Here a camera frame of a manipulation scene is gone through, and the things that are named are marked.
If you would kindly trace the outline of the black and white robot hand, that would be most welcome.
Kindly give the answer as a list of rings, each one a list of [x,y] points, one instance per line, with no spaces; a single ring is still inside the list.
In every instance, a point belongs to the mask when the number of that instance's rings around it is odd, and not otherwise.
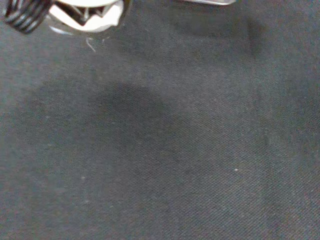
[[[61,34],[95,35],[118,28],[133,3],[132,0],[6,0],[2,19],[25,35],[43,22]]]

